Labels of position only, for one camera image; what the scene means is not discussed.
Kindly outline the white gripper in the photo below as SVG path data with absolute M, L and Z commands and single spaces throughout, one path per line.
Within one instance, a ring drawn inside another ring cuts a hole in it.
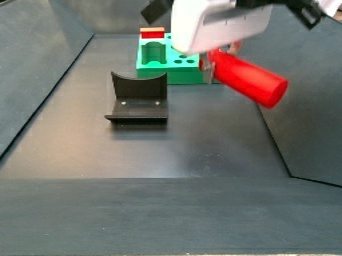
M 272 6 L 236 6 L 238 0 L 173 0 L 171 10 L 172 47 L 184 55 L 208 52 L 266 30 Z M 215 80 L 215 63 L 203 55 L 203 79 Z

